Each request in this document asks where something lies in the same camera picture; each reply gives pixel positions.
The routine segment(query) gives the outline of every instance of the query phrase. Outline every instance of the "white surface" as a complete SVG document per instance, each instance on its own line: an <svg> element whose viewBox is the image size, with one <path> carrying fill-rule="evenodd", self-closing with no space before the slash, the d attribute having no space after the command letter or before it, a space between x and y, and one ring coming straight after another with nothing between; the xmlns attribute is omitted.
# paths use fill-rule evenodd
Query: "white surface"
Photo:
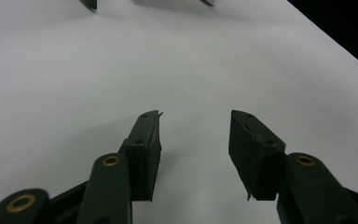
<svg viewBox="0 0 358 224"><path fill-rule="evenodd" d="M358 62L289 3L0 0L0 200L81 183L153 109L163 153L136 224L279 223L276 202L246 202L231 109L358 191Z"/></svg>

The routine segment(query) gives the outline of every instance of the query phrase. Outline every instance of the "white table surface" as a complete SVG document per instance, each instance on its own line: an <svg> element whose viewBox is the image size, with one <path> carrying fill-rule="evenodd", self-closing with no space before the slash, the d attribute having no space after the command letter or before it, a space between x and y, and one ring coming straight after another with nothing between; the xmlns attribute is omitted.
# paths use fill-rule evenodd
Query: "white table surface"
<svg viewBox="0 0 358 224"><path fill-rule="evenodd" d="M0 201L85 181L154 109L163 151L136 224L279 223L276 202L246 201L227 153L232 109L358 191L358 61L290 3L98 4L0 0Z"/></svg>

